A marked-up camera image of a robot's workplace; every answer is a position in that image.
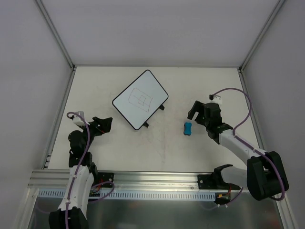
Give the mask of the blue whiteboard eraser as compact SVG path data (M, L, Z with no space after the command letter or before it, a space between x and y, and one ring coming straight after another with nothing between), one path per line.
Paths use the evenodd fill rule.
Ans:
M184 123L184 131L183 134L186 136L190 136L192 134L192 123L185 122Z

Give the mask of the white whiteboard black frame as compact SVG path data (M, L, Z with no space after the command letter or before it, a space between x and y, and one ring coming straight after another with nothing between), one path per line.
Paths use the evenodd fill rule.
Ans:
M164 87L150 70L145 70L118 96L112 105L134 130L148 127L147 121L158 110L164 109L169 98Z

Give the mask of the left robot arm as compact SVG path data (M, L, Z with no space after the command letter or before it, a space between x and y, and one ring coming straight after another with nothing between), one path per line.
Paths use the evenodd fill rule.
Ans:
M93 117L87 122L83 112L68 112L67 117L80 128L68 136L69 181L64 197L56 211L49 214L51 229L87 229L87 206L90 192L95 187L110 186L111 190L99 200L108 197L114 191L112 180L100 180L98 169L92 161L89 148L95 137L110 132L113 118Z

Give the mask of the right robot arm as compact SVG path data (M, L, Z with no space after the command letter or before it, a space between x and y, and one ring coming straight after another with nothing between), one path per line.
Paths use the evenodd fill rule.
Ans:
M217 103L195 101L187 118L205 127L208 136L217 144L234 153L245 165L239 169L231 164L216 167L199 187L215 189L247 188L256 200L271 198L280 201L289 189L289 183L280 155L256 149L234 132L233 127L223 122Z

